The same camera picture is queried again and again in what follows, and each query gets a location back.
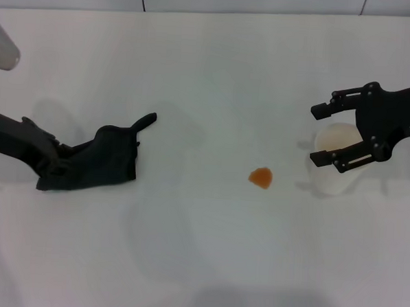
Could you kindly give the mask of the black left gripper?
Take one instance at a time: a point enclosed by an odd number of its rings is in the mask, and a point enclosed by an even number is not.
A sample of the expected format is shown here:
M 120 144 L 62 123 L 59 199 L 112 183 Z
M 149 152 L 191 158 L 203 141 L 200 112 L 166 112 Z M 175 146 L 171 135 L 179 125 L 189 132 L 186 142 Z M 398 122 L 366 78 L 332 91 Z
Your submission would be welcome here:
M 31 119 L 24 117 L 18 122 L 0 114 L 0 153 L 22 161 L 38 176 L 65 174 L 71 162 L 58 155 L 71 155 L 72 151 Z

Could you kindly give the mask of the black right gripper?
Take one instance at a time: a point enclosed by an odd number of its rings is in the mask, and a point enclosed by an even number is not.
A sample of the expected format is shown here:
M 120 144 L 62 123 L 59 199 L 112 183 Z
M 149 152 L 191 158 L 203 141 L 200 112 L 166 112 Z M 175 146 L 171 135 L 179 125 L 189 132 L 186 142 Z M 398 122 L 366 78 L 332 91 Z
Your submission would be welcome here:
M 387 161 L 396 144 L 410 137 L 410 88 L 391 92 L 371 82 L 364 87 L 333 91 L 329 103 L 314 105 L 310 112 L 316 120 L 322 120 L 349 110 L 356 110 L 356 126 L 363 141 L 311 153 L 309 157 L 317 167 L 333 165 L 344 173 Z

